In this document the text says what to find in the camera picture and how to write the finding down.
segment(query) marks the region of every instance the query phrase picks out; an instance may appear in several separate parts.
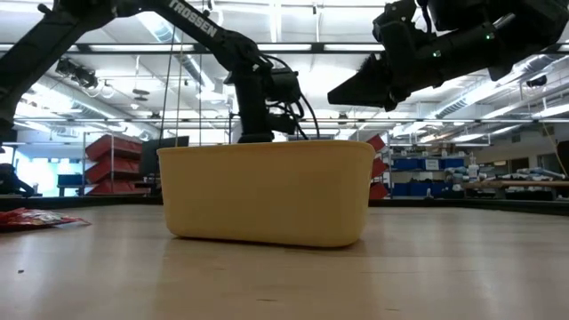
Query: ceiling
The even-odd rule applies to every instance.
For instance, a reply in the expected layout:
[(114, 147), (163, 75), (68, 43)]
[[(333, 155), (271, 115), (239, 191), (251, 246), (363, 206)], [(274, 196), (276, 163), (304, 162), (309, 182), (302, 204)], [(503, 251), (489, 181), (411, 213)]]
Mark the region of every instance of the ceiling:
[[(36, 0), (0, 1), (0, 43), (12, 44), (17, 42), (41, 20), (42, 14), (35, 9), (40, 2), (50, 3)], [(202, 1), (191, 1), (191, 3), (198, 9), (201, 9), (203, 4), (207, 5), (207, 2), (203, 3)], [(216, 1), (213, 3), (211, 18), (223, 28), (238, 31), (249, 36), (255, 42), (264, 44), (316, 42), (375, 44), (371, 33), (372, 20), (383, 12), (385, 1), (319, 0), (316, 1), (316, 14), (313, 11), (313, 3), (312, 0)], [(417, 21), (418, 28), (425, 28), (424, 21), (418, 13), (414, 19)], [(158, 44), (160, 41), (157, 31), (159, 31), (160, 26), (167, 26), (166, 29), (172, 31), (172, 27), (165, 20), (153, 12), (144, 12), (135, 17), (115, 19), (107, 26), (85, 34), (78, 43)], [(179, 31), (176, 31), (175, 34), (176, 42), (182, 40), (184, 44), (195, 42), (189, 36), (182, 36)], [(566, 40), (566, 38), (567, 36), (563, 35), (561, 41)], [(326, 100), (326, 94), (331, 89), (356, 73), (366, 58), (366, 54), (279, 54), (278, 57), (285, 60), (294, 70), (299, 71), (301, 89), (317, 111), (318, 118), (337, 118), (339, 113), (346, 113), (350, 118), (430, 117), (435, 115), (438, 110), (444, 109), (452, 102), (464, 97), (474, 88), (479, 88), (488, 82), (487, 71), (478, 71), (448, 81), (442, 87), (416, 92), (407, 101), (401, 103), (394, 113), (386, 115), (379, 108), (332, 106)], [(228, 117), (227, 97), (234, 93), (232, 88), (225, 87), (222, 90), (219, 87), (220, 81), (228, 75), (228, 72), (219, 65), (212, 55), (193, 54), (191, 56), (195, 66), (202, 70), (203, 77), (210, 79), (212, 84), (218, 85), (217, 90), (212, 94), (203, 93), (202, 99), (199, 99), (196, 80), (190, 76), (185, 68), (180, 67), (177, 59), (171, 59), (167, 53), (140, 55), (138, 75), (136, 55), (73, 54), (69, 55), (69, 58), (76, 64), (95, 70), (100, 82), (106, 83), (108, 87), (101, 85), (96, 90), (80, 90), (69, 79), (61, 78), (54, 71), (54, 67), (51, 68), (40, 80), (40, 84), (48, 87), (49, 90), (71, 96), (75, 102), (87, 105), (84, 110), (89, 111), (87, 116), (78, 113), (70, 115), (59, 113), (53, 117), (82, 116), (94, 118), (106, 117), (104, 115), (107, 114), (119, 118), (147, 118), (152, 113), (161, 113), (164, 109), (164, 92), (167, 92), (165, 95), (166, 117), (176, 117), (178, 106), (181, 110), (180, 117), (200, 116), (200, 110), (203, 118)], [(545, 87), (546, 91), (565, 84), (566, 77), (569, 76), (567, 63), (567, 60), (557, 60), (543, 71), (543, 73), (548, 74), (549, 78), (549, 83)], [(522, 85), (520, 94), (519, 82), (519, 79), (515, 78), (498, 89), (495, 88), (496, 84), (492, 84), (491, 93), (478, 94), (476, 99), (469, 100), (469, 104), (448, 115), (445, 114), (443, 118), (481, 118), (496, 109), (517, 103), (520, 100), (527, 100), (544, 90), (544, 88), (530, 89)], [(132, 89), (135, 88), (150, 92), (148, 101), (135, 101), (133, 98), (136, 95), (132, 93)], [(558, 103), (559, 99), (554, 99), (556, 97), (551, 98), (553, 102)], [(138, 105), (136, 109), (132, 107), (134, 103)], [(538, 105), (532, 106), (531, 103), (533, 102), (528, 103), (531, 108), (525, 109), (527, 113), (536, 113), (542, 108)], [(519, 112), (511, 112), (501, 116), (513, 116), (515, 118), (531, 116), (527, 113), (520, 115)], [(51, 130), (56, 124), (45, 122), (42, 125)], [(152, 131), (158, 127), (157, 124), (145, 125), (128, 124), (129, 127), (138, 127), (137, 130), (134, 130), (137, 134), (140, 131)], [(82, 126), (91, 127), (90, 130), (105, 129), (101, 125), (82, 124)], [(227, 142), (227, 139), (223, 138), (223, 134), (219, 135), (219, 133), (228, 129), (228, 123), (203, 121), (201, 124), (164, 124), (164, 128), (170, 131), (177, 126), (185, 130), (200, 127), (207, 129), (199, 136), (203, 140), (204, 136), (211, 135), (212, 138), (208, 140), (208, 143)], [(307, 129), (313, 128), (312, 124), (304, 124), (303, 126)], [(341, 134), (344, 139), (348, 137), (355, 139), (357, 137), (360, 140), (377, 133), (384, 133), (387, 130), (395, 130), (394, 127), (396, 126), (397, 124), (393, 123), (351, 124), (349, 126), (340, 126), (337, 123), (322, 124), (325, 129), (344, 131), (344, 134)], [(416, 140), (420, 140), (420, 137), (436, 135), (440, 132), (454, 132), (453, 135), (461, 135), (465, 127), (472, 125), (444, 123), (442, 125), (423, 125), (419, 129), (409, 129), (409, 126), (410, 124), (400, 124), (399, 130), (395, 130), (395, 132), (401, 134), (396, 134), (396, 136), (407, 139), (410, 133), (411, 135), (418, 135)], [(18, 129), (30, 130), (31, 127), (35, 127), (35, 125), (18, 126)], [(185, 133), (195, 135), (196, 132), (182, 132), (182, 134)]]

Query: red storage bin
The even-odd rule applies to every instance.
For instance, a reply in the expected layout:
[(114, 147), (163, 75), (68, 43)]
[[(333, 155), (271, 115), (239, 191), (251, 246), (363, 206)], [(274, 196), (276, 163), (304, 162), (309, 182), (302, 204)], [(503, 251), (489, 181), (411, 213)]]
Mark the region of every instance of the red storage bin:
[(375, 149), (375, 152), (380, 152), (383, 148), (385, 148), (385, 142), (383, 142), (379, 134), (369, 139), (367, 143), (372, 145), (372, 147)]
[(388, 195), (388, 191), (385, 189), (383, 184), (377, 183), (372, 185), (370, 188), (370, 199), (371, 200), (381, 200)]
[[(115, 180), (139, 180), (139, 163), (137, 161), (115, 158)], [(105, 156), (100, 161), (85, 172), (85, 177), (89, 183), (99, 183), (104, 179), (110, 179), (111, 159)]]
[(372, 167), (372, 178), (377, 178), (384, 173), (388, 167), (383, 163), (383, 159), (376, 158), (373, 160), (373, 167)]
[[(110, 156), (112, 137), (108, 134), (100, 137), (85, 149), (89, 160), (99, 162), (104, 156)], [(115, 157), (139, 160), (142, 152), (142, 144), (115, 137)]]

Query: window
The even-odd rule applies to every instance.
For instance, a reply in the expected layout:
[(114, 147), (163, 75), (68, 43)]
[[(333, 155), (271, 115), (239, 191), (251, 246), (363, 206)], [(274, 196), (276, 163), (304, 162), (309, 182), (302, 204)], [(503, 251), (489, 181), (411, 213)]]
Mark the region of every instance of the window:
[(559, 160), (557, 160), (557, 156), (554, 153), (538, 156), (537, 165), (545, 170), (561, 173)]
[(519, 169), (527, 169), (530, 167), (530, 159), (529, 158), (520, 158), (514, 159), (509, 161), (510, 165), (510, 172), (516, 173)]

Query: blue storage bin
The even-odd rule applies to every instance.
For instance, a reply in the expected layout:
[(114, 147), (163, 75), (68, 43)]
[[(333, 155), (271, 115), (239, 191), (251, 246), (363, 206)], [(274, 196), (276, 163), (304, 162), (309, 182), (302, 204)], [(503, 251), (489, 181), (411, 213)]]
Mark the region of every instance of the blue storage bin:
[(430, 183), (409, 183), (409, 196), (427, 196), (430, 187)]
[(409, 184), (408, 183), (395, 183), (393, 185), (393, 191), (392, 192), (393, 192), (393, 196), (409, 196)]
[(443, 190), (445, 190), (446, 188), (452, 189), (453, 184), (452, 183), (443, 183), (443, 182), (433, 183), (430, 187), (430, 194), (432, 196), (441, 195), (443, 193)]
[(443, 168), (460, 168), (464, 166), (464, 159), (444, 159), (441, 161)]
[(420, 168), (418, 159), (395, 159), (393, 162), (393, 169), (399, 171), (417, 170)]

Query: desk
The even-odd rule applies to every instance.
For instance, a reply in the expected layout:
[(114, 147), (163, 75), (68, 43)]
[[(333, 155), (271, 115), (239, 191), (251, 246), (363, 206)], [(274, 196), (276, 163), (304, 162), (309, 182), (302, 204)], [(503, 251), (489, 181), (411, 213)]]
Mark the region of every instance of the desk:
[(57, 188), (60, 189), (60, 196), (65, 196), (65, 189), (66, 188), (76, 188), (79, 189), (79, 196), (84, 196), (85, 195), (85, 189), (83, 187), (83, 185), (70, 185), (70, 186), (60, 186), (58, 185)]
[(10, 320), (565, 319), (569, 219), (371, 209), (314, 250), (173, 237), (160, 206), (66, 210), (90, 227), (0, 235)]
[(543, 187), (551, 188), (553, 197), (557, 198), (557, 192), (555, 188), (568, 188), (569, 181), (521, 181), (521, 180), (490, 180), (482, 182), (470, 182), (462, 184), (464, 189), (475, 189), (475, 188), (493, 188), (496, 189), (496, 197), (500, 199), (506, 198), (506, 190), (509, 187)]

